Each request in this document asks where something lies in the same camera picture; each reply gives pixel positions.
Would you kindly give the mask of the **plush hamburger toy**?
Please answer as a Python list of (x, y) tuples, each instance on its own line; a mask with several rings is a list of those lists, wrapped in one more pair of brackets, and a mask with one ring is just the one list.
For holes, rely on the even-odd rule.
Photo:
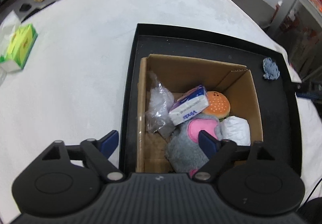
[(216, 116), (219, 120), (229, 116), (231, 106), (224, 94), (217, 91), (208, 91), (207, 98), (209, 106), (202, 111), (204, 114)]

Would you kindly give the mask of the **white desk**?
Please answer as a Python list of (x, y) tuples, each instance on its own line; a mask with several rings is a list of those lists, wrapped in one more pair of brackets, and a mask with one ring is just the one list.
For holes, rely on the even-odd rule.
[(310, 1), (310, 0), (283, 0), (282, 5), (279, 7), (275, 17), (272, 20), (272, 23), (267, 31), (267, 35), (271, 39), (275, 39), (279, 31), (280, 26), (282, 25), (285, 18), (289, 13), (294, 10), (296, 12), (296, 6), (303, 7), (314, 21), (321, 26), (321, 12), (319, 9)]

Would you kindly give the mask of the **brown cardboard box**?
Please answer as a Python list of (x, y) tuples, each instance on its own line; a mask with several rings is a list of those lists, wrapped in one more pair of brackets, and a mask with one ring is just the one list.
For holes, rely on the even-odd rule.
[(199, 147), (214, 140), (250, 146), (263, 139), (251, 71), (241, 64), (152, 54), (140, 61), (136, 171), (193, 173), (208, 159)]

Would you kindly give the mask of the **purple tissue pack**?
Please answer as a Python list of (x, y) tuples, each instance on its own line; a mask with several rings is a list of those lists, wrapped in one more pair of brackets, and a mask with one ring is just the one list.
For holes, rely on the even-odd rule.
[(207, 91), (203, 85), (198, 85), (177, 99), (169, 111), (169, 117), (177, 126), (201, 113), (209, 106)]

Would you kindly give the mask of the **grey pink plush paw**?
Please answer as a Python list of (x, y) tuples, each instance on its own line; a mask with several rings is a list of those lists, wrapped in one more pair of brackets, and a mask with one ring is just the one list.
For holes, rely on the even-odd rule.
[(216, 116), (200, 113), (177, 127), (165, 148), (165, 158), (176, 173), (192, 175), (208, 162), (199, 146), (199, 132), (205, 130), (217, 140), (215, 128), (219, 123)]

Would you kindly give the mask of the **clear plastic bag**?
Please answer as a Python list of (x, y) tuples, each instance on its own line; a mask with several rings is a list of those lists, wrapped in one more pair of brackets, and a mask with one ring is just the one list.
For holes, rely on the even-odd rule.
[(175, 130), (169, 112), (174, 104), (173, 94), (163, 86), (154, 72), (149, 72), (151, 80), (150, 100), (148, 110), (145, 112), (147, 130), (153, 134), (158, 132), (162, 138), (167, 139)]

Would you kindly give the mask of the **green tissue box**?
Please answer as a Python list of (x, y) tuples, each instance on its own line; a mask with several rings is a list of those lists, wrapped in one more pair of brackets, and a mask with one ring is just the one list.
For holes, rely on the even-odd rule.
[(7, 73), (23, 70), (37, 36), (33, 24), (20, 26), (1, 53), (1, 68)]

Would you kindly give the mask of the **grey blue fuzzy cloth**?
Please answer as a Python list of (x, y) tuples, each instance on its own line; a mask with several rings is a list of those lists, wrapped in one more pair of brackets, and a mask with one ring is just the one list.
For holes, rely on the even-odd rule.
[(276, 62), (270, 58), (266, 57), (263, 59), (262, 67), (264, 71), (264, 79), (266, 80), (277, 80), (280, 76), (280, 71)]

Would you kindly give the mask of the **black tray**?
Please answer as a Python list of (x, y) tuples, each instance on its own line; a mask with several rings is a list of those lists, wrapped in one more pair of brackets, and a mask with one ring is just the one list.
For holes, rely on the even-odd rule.
[(302, 167), (302, 135), (296, 99), (281, 53), (220, 33), (180, 26), (138, 24), (133, 38), (124, 94), (119, 167), (137, 170), (137, 160), (157, 171), (161, 146), (139, 151), (137, 123), (140, 66), (147, 65), (173, 93), (197, 85), (224, 93), (234, 115), (249, 121), (251, 137), (297, 174)]

